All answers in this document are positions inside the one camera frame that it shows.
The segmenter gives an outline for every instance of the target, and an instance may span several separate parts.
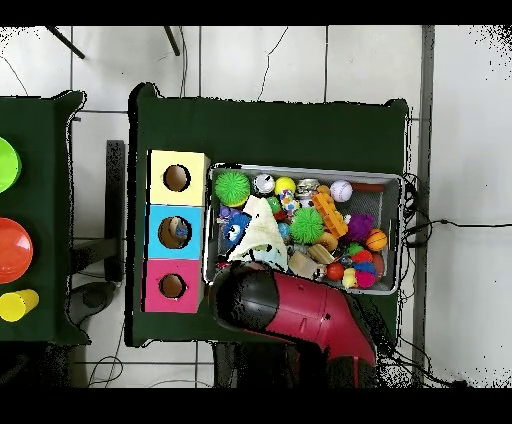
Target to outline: dark green tabletop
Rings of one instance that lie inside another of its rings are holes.
[[[402,174],[407,104],[244,103],[157,93],[154,85],[140,84],[129,102],[128,231],[135,238],[128,243],[128,261],[134,263],[127,281],[127,342],[267,341],[220,327],[206,299],[193,315],[141,312],[146,151],[203,152],[212,162]],[[385,327],[394,340],[397,294],[356,297],[363,312],[375,318],[370,325]]]
[[[88,342],[66,314],[71,215],[66,137],[70,117],[83,99],[82,92],[72,91],[52,99],[0,97],[0,137],[22,162],[18,181],[0,193],[0,216],[20,223],[34,246],[28,271],[0,285],[0,295],[33,289],[40,299],[20,321],[0,319],[0,341]]]

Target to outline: baseball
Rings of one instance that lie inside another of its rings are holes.
[[[339,180],[331,185],[331,197],[336,202],[346,202],[352,196],[352,186],[348,181]]]

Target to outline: green bowl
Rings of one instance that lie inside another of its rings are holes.
[[[21,172],[21,159],[14,148],[0,137],[0,193],[11,187]]]

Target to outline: green ball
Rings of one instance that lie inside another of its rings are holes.
[[[293,216],[290,232],[298,243],[314,243],[324,232],[324,220],[315,208],[299,209]]]
[[[249,178],[238,171],[226,171],[215,182],[215,194],[230,208],[242,206],[251,194]]]
[[[270,205],[270,209],[272,209],[272,214],[278,213],[281,210],[281,203],[279,203],[276,197],[268,197],[267,202]]]

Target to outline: orange basketball toy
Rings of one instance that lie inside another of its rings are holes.
[[[373,250],[374,252],[378,252],[386,247],[388,244],[388,238],[386,234],[382,230],[378,228],[374,228],[370,231],[370,235],[366,239],[366,247],[368,249]]]

